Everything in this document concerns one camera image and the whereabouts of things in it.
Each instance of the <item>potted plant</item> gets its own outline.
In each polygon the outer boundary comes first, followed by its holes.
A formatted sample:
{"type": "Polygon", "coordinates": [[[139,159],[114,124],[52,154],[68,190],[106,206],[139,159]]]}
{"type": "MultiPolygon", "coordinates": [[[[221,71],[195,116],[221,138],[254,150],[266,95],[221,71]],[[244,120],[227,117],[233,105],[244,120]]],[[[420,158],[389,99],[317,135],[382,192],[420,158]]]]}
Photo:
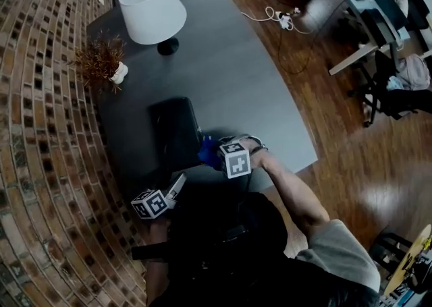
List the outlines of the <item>potted plant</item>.
{"type": "Polygon", "coordinates": [[[72,65],[76,66],[84,87],[102,92],[111,85],[114,93],[121,90],[119,84],[128,73],[128,67],[122,63],[123,47],[119,37],[109,40],[99,33],[95,40],[88,39],[83,48],[75,50],[72,65]]]}

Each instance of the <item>dry plant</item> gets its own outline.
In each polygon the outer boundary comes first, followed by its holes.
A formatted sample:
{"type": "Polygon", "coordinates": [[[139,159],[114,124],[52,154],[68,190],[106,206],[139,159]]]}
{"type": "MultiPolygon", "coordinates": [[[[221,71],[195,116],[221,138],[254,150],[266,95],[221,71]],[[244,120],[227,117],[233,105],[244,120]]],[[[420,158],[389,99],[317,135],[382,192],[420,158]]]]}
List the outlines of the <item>dry plant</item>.
{"type": "Polygon", "coordinates": [[[124,43],[117,36],[114,39],[104,39],[102,32],[98,33],[95,40],[88,37],[87,43],[82,49],[75,50],[77,75],[85,88],[92,88],[102,92],[106,85],[112,85],[112,91],[117,93],[121,88],[110,78],[114,76],[122,60],[124,43]]]}

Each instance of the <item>desk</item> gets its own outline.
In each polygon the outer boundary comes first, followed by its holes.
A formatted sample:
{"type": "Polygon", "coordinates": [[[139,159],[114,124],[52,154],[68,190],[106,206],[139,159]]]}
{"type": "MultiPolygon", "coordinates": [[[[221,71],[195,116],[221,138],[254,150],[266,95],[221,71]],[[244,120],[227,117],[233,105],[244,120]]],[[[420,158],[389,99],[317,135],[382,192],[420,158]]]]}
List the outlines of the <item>desk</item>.
{"type": "Polygon", "coordinates": [[[397,32],[392,23],[389,21],[387,16],[382,12],[381,8],[378,6],[375,0],[362,0],[362,1],[356,1],[356,0],[346,0],[347,5],[352,9],[354,14],[356,15],[358,21],[363,25],[363,28],[367,32],[369,36],[369,43],[357,50],[355,53],[353,53],[351,56],[347,57],[345,60],[341,61],[339,64],[334,66],[329,70],[329,74],[331,76],[335,75],[336,73],[342,71],[344,68],[347,68],[349,65],[355,63],[365,55],[368,55],[369,53],[372,53],[373,51],[376,51],[380,47],[378,47],[377,43],[375,42],[375,39],[363,20],[360,17],[360,14],[366,10],[366,9],[378,9],[381,13],[381,15],[384,17],[385,23],[387,24],[388,29],[390,29],[390,33],[392,35],[393,41],[388,41],[387,43],[390,44],[394,41],[398,44],[398,46],[401,46],[402,43],[405,40],[408,40],[410,38],[410,35],[407,31],[407,29],[402,28],[397,32]]]}
{"type": "MultiPolygon", "coordinates": [[[[234,2],[180,1],[188,17],[175,36],[180,47],[170,56],[158,54],[156,45],[130,40],[119,7],[87,29],[93,37],[102,30],[126,42],[123,62],[129,74],[122,91],[102,94],[98,104],[121,180],[139,191],[146,187],[146,177],[160,168],[148,109],[179,96],[192,101],[198,125],[208,134],[258,136],[294,172],[315,162],[317,155],[290,91],[234,2]]],[[[226,181],[221,172],[204,165],[187,174],[189,182],[226,181]]],[[[271,185],[262,169],[254,172],[251,190],[271,185]]]]}
{"type": "Polygon", "coordinates": [[[403,283],[407,270],[411,269],[411,266],[415,262],[415,258],[423,251],[423,243],[429,238],[429,236],[431,236],[431,229],[431,225],[428,224],[412,243],[409,251],[407,251],[405,257],[399,263],[398,268],[394,271],[393,276],[391,276],[391,279],[384,290],[384,295],[390,295],[391,292],[403,283]],[[406,265],[409,258],[412,258],[411,263],[406,265]]]}

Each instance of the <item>white lampshade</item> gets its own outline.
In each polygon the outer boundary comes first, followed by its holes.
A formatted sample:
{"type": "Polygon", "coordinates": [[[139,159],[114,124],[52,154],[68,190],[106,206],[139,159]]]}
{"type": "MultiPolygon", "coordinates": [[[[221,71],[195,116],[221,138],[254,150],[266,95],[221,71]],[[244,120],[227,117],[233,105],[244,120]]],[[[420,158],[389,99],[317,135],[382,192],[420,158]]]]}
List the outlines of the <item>white lampshade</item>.
{"type": "Polygon", "coordinates": [[[186,21],[186,8],[180,0],[119,0],[132,40],[154,45],[171,38],[186,21]]]}

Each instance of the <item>white flower pot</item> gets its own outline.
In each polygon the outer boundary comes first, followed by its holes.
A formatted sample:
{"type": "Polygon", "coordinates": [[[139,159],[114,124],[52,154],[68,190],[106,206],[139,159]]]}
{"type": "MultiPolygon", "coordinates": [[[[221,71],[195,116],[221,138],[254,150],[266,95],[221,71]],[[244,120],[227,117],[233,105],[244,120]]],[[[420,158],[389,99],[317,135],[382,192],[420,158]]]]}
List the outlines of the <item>white flower pot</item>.
{"type": "Polygon", "coordinates": [[[126,74],[128,74],[128,72],[129,72],[128,66],[124,65],[122,62],[119,62],[119,67],[116,69],[114,75],[110,78],[110,80],[114,84],[121,84],[126,74]]]}

